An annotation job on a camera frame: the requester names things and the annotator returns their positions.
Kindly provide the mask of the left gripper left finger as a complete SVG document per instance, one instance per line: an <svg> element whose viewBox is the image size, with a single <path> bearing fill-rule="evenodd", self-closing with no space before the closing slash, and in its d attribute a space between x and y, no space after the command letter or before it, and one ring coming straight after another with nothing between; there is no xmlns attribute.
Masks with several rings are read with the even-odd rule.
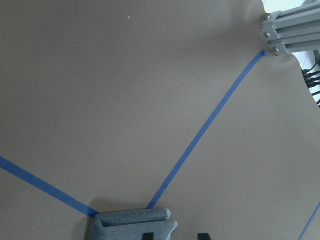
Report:
<svg viewBox="0 0 320 240"><path fill-rule="evenodd" d="M142 235L142 240L154 240L154 233L153 232L146 232Z"/></svg>

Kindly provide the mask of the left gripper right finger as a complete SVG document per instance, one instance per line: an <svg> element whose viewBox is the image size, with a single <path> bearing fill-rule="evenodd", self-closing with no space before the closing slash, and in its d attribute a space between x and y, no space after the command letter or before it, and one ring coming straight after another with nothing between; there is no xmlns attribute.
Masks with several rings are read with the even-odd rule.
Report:
<svg viewBox="0 0 320 240"><path fill-rule="evenodd" d="M208 233L206 232L201 232L197 234L197 239L198 240L211 240L211 237Z"/></svg>

